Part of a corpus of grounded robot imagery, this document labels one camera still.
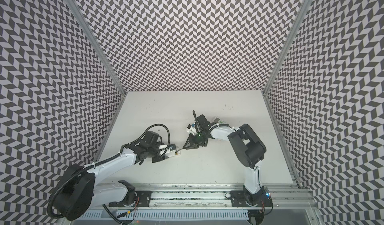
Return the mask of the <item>white remote with batteries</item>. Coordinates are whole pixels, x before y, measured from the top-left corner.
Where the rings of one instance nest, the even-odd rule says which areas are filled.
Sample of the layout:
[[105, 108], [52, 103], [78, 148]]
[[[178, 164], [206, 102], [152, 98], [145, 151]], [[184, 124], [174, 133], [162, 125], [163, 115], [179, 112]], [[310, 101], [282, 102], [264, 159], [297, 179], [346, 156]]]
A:
[[166, 158], [173, 158], [176, 156], [179, 156], [181, 154], [181, 151], [170, 151], [169, 153], [166, 153]]

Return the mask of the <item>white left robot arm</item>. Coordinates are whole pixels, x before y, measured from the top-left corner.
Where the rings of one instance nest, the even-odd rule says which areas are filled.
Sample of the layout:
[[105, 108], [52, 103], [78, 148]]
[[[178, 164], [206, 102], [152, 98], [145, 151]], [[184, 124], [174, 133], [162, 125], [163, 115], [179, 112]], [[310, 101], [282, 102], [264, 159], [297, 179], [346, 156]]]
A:
[[132, 184], [125, 180], [114, 184], [103, 184], [103, 181], [124, 168], [141, 165], [146, 159], [161, 162], [175, 151], [175, 144], [164, 143], [159, 134], [146, 131], [135, 141], [123, 145], [112, 157], [86, 166], [68, 167], [51, 192], [48, 216], [74, 221], [97, 206], [106, 208], [112, 204], [136, 208], [140, 196]]

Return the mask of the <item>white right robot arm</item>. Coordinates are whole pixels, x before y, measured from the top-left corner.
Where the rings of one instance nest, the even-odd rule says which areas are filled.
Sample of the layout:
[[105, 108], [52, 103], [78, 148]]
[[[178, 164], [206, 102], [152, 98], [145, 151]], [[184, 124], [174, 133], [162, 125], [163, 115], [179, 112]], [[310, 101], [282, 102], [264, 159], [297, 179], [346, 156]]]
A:
[[219, 118], [209, 122], [204, 115], [194, 117], [194, 123], [186, 129], [188, 138], [184, 150], [207, 147], [208, 141], [223, 140], [230, 143], [240, 163], [245, 167], [243, 195], [248, 206], [265, 206], [270, 194], [262, 186], [260, 170], [267, 148], [248, 124], [233, 127]]

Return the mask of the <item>white remote with display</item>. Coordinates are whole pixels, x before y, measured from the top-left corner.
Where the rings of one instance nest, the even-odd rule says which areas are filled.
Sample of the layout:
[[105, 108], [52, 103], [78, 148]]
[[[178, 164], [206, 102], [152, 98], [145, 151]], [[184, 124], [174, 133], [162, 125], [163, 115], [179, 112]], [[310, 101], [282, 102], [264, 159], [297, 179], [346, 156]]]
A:
[[212, 127], [231, 127], [231, 126], [228, 123], [226, 123], [224, 120], [216, 116], [213, 118]]

